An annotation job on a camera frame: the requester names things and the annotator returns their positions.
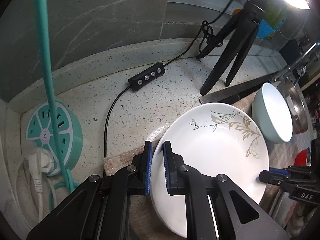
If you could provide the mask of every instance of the black cable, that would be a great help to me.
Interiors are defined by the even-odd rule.
[[[176,60],[176,59],[180,58],[181,56],[183,56],[183,55],[192,47],[192,45],[195,43],[195,41],[196,41],[196,39],[199,37],[201,31],[204,31],[204,36],[206,36],[206,35],[208,36],[208,35],[209,35],[211,38],[213,38],[213,39],[216,38],[216,39],[217,39],[217,37],[213,35],[213,29],[212,29],[212,27],[210,26],[210,24],[213,24],[213,23],[215,23],[217,20],[219,20],[219,19],[221,18],[221,16],[226,12],[226,10],[229,8],[230,4],[231,4],[233,1],[234,1],[234,0],[230,0],[230,1],[227,3],[226,7],[222,10],[222,12],[221,12],[221,13],[217,16],[217,18],[215,18],[212,22],[203,21],[202,24],[201,24],[200,30],[198,31],[198,34],[195,36],[195,38],[193,39],[193,41],[190,43],[189,47],[188,47],[184,52],[182,52],[179,56],[175,57],[174,59],[172,59],[172,60],[170,60],[169,62],[167,62],[166,64],[164,64],[164,66],[169,65],[169,64],[170,64],[171,62],[173,62],[174,60]],[[202,43],[203,43],[203,41],[204,41],[205,38],[206,38],[206,37],[203,37],[203,39],[202,39],[202,41],[201,41],[201,43],[200,43],[199,51],[200,51],[200,49],[201,49],[201,45],[202,45]],[[217,47],[221,47],[221,46],[223,45],[223,41],[221,41],[221,40],[219,40],[219,39],[217,39],[217,40],[218,40],[218,43],[219,43],[219,45],[218,45]]]
[[[131,86],[128,86],[127,88],[125,88],[117,97],[116,99],[113,101],[112,105],[110,106],[109,112],[107,114],[107,118],[106,118],[106,124],[104,126],[104,157],[107,157],[107,128],[108,128],[108,122],[109,122],[109,118],[111,115],[111,111],[113,109],[113,107],[115,106],[116,102],[118,101],[118,99],[130,88]]]

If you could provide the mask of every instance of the black switch controller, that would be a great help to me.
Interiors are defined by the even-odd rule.
[[[144,87],[146,84],[150,83],[152,80],[160,77],[165,73],[164,66],[162,62],[158,62],[153,66],[147,68],[146,70],[140,72],[132,78],[128,79],[132,90],[138,91],[140,88]]]

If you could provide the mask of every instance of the orange object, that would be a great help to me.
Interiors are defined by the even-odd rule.
[[[232,16],[235,16],[238,12],[240,12],[242,9],[235,9],[232,13]]]

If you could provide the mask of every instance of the cable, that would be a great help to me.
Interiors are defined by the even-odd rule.
[[[290,35],[291,37],[293,36],[293,38],[287,38],[287,37],[285,37],[282,33],[281,33],[281,30],[279,29],[278,31],[279,31],[279,33],[281,34],[281,36],[283,37],[283,38],[285,38],[286,40],[288,40],[288,41],[290,41],[290,40],[294,40],[296,37],[298,37],[298,35],[300,35],[300,33],[302,33],[302,31],[303,31],[303,28],[304,28],[304,26],[305,26],[305,24],[306,24],[306,22],[307,22],[307,20],[308,20],[308,18],[309,18],[309,15],[310,15],[310,10],[309,10],[309,12],[308,12],[308,15],[305,17],[305,20],[304,20],[304,23],[303,23],[303,25],[301,26],[301,24],[299,24],[299,26],[298,27],[296,27],[296,30],[298,29],[298,33],[296,34],[296,35]]]
[[[116,99],[113,101],[112,105],[110,106],[109,112],[107,114],[107,118],[106,118],[106,124],[104,126],[104,157],[107,157],[107,128],[108,128],[108,122],[109,122],[109,118],[111,115],[111,111],[113,109],[113,107],[115,106],[116,102],[118,101],[118,99],[130,88],[131,86],[128,86],[127,88],[125,88],[117,97]]]
[[[28,229],[32,229],[33,227],[28,223],[27,219],[25,218],[25,216],[23,215],[22,209],[20,207],[20,202],[19,202],[19,198],[18,198],[18,194],[17,194],[17,180],[18,180],[18,174],[19,174],[19,169],[21,167],[21,165],[26,161],[25,158],[21,159],[17,165],[16,171],[15,171],[15,180],[13,181],[13,194],[14,194],[14,198],[16,200],[17,203],[17,208],[19,210],[19,213],[22,217],[22,220],[24,221],[24,223],[26,224],[26,226],[28,227]]]
[[[193,41],[190,43],[189,47],[182,52],[179,56],[173,58],[172,60],[168,61],[166,64],[164,64],[164,66],[169,65],[171,62],[175,61],[176,59],[180,58],[181,56],[183,56],[191,47],[192,45],[195,43],[196,39],[199,37],[201,31],[204,31],[204,36],[206,35],[210,35],[211,38],[217,38],[215,35],[213,35],[213,29],[210,26],[211,24],[215,23],[217,20],[219,20],[221,18],[221,16],[226,12],[226,10],[229,8],[230,4],[233,2],[234,0],[229,0],[229,2],[227,3],[226,7],[221,11],[221,13],[212,21],[212,22],[207,22],[207,21],[203,21],[200,27],[200,30],[198,31],[197,35],[195,36],[195,38],[193,39]],[[203,37],[200,45],[199,45],[199,51],[201,50],[201,45],[204,41],[206,37]],[[221,47],[223,45],[223,41],[220,41],[219,39],[217,40],[218,42],[222,42],[222,44],[220,45],[220,43],[218,43],[219,45],[217,47]]]
[[[43,219],[43,198],[42,193],[38,193],[38,202],[39,202],[39,223]]]
[[[77,183],[77,182],[73,183],[73,187],[75,187],[75,188],[77,188],[79,185],[80,185],[80,183]],[[57,188],[60,188],[60,187],[66,187],[66,183],[64,181],[58,182],[53,187],[54,187],[54,190],[56,190]],[[50,212],[55,208],[53,205],[54,204],[52,203],[52,191],[50,191],[49,192],[49,210],[50,210]]]
[[[55,191],[55,188],[53,186],[53,183],[52,183],[51,179],[48,176],[46,176],[46,178],[47,178],[47,182],[49,184],[49,187],[50,187],[50,190],[51,190],[51,194],[52,194],[52,198],[53,198],[53,208],[55,208],[58,205],[56,191]]]
[[[66,182],[67,189],[71,193],[71,186],[68,181],[67,171],[64,165],[64,156],[60,149],[58,119],[56,100],[54,98],[54,87],[52,81],[52,70],[50,60],[50,46],[49,46],[49,24],[48,24],[48,8],[47,0],[36,0],[36,20],[38,25],[39,36],[39,54],[42,61],[43,81],[45,92],[48,98],[49,109],[51,113],[53,139],[56,147],[56,154],[60,165],[60,171],[63,179]]]

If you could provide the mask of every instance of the black tripod leg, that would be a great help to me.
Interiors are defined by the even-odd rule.
[[[223,28],[218,32],[218,34],[216,35],[217,38],[219,38],[220,40],[224,40],[237,26],[238,22],[239,22],[239,18],[242,14],[241,12],[238,12],[236,15],[234,15],[228,22],[226,25],[223,26]],[[217,44],[213,44],[210,41],[207,41],[207,46],[205,46],[205,48],[199,53],[198,56],[196,56],[196,59],[201,59],[204,58],[205,56],[207,56],[215,47]]]
[[[200,89],[201,95],[206,95],[216,84],[256,26],[257,24],[253,21],[253,14],[243,14],[243,16],[241,16],[239,19],[239,25],[233,33],[228,45],[221,54],[210,75],[202,85],[202,88]]]
[[[255,30],[249,35],[249,37],[247,38],[247,40],[245,41],[245,43],[243,44],[242,48],[239,50],[239,53],[236,57],[235,62],[232,65],[232,68],[226,78],[226,83],[225,86],[228,87],[230,85],[230,83],[232,82],[233,78],[235,77],[235,75],[237,74],[239,68],[241,67],[245,57],[248,55],[248,52],[254,42],[254,40],[257,37],[257,33],[259,30],[259,25],[257,25],[257,27],[255,28]]]

